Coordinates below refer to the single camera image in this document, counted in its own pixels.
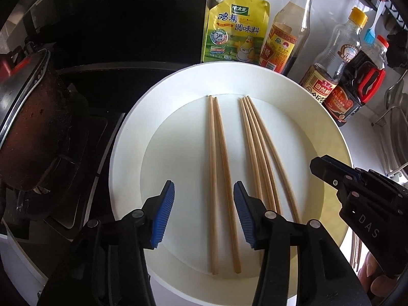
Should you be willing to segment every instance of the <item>green brand logo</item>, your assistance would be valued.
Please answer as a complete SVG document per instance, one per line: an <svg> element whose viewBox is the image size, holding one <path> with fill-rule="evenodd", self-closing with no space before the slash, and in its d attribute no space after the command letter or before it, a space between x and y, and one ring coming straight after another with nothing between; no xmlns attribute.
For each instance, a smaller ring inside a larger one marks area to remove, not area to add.
<svg viewBox="0 0 408 306"><path fill-rule="evenodd" d="M231 6L231 11L234 14L237 14L237 15L248 16L249 8L248 7L243 7L243 6L237 6L237 5L233 4Z"/></svg>

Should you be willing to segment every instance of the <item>cartoon chicken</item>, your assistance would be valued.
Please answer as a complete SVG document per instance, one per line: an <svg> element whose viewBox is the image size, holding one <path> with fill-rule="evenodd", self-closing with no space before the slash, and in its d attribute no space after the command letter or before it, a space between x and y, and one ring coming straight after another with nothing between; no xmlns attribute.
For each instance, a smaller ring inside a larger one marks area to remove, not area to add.
<svg viewBox="0 0 408 306"><path fill-rule="evenodd" d="M247 36L246 40L242 44L241 42L235 42L234 46L238 50L237 59L241 62L251 62L256 60L257 54L254 49L254 37Z"/></svg>

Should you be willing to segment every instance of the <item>lid metal rim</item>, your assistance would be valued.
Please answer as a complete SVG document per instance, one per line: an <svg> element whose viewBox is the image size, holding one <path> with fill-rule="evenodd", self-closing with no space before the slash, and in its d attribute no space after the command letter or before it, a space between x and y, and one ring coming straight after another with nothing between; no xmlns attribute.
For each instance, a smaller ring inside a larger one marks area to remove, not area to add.
<svg viewBox="0 0 408 306"><path fill-rule="evenodd" d="M41 62L38 64L37 70L35 70L35 72L33 72L31 78L29 79L29 81L27 82L27 85L25 86L25 89L20 93L18 99L16 100L16 103L14 104L11 112L9 113L9 116L7 117L5 123L3 124L3 127L0 130L0 149L2 148L4 141L7 138L7 135L11 129L11 126L13 125L14 120L16 119L19 111L21 110L21 108L23 107L25 101L27 100L27 98L30 96L30 94L32 93L32 91L34 91L34 89L37 87L37 85L40 83L40 81L42 81L42 78L45 75L45 71L48 67L48 62L50 60L50 52L46 49L42 49L39 50L38 52L42 52L45 51L45 55L43 57L43 59L41 60ZM37 82L35 82L35 78L38 75L38 71L44 70L44 72L42 72L40 78L38 79Z"/></svg>

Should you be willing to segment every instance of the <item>silver rivet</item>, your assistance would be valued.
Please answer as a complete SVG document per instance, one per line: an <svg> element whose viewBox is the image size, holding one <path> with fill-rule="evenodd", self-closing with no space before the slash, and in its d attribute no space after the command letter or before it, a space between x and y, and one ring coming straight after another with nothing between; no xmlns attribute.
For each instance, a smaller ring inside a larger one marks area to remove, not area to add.
<svg viewBox="0 0 408 306"><path fill-rule="evenodd" d="M320 228L320 222L318 221L318 220L311 220L310 221L310 226L312 227L312 228L315 228L315 229L318 229L318 228Z"/></svg>
<svg viewBox="0 0 408 306"><path fill-rule="evenodd" d="M265 217L267 219L276 219L276 213L273 212L272 210L268 210L267 212L265 212Z"/></svg>
<svg viewBox="0 0 408 306"><path fill-rule="evenodd" d="M88 228L95 228L98 225L98 220L89 220L86 225Z"/></svg>
<svg viewBox="0 0 408 306"><path fill-rule="evenodd" d="M136 219L141 218L143 215L144 215L144 212L141 209L136 209L132 212L132 217Z"/></svg>

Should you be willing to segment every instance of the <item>finger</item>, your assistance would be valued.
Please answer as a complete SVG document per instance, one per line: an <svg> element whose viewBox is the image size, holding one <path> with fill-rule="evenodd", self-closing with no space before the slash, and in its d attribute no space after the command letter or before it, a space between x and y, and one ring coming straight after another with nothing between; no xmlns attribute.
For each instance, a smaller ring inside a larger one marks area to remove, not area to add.
<svg viewBox="0 0 408 306"><path fill-rule="evenodd" d="M396 284L396 279L390 279L385 275L377 277L371 284L371 292L378 297L386 297Z"/></svg>
<svg viewBox="0 0 408 306"><path fill-rule="evenodd" d="M364 291L367 293L370 289L371 279L367 277L367 257L363 263L363 266L360 268L358 274L358 279L360 280L361 285L364 288Z"/></svg>
<svg viewBox="0 0 408 306"><path fill-rule="evenodd" d="M375 273L375 271L378 268L378 262L375 260L371 252L367 254L366 263L367 263L367 277L370 277L372 274Z"/></svg>

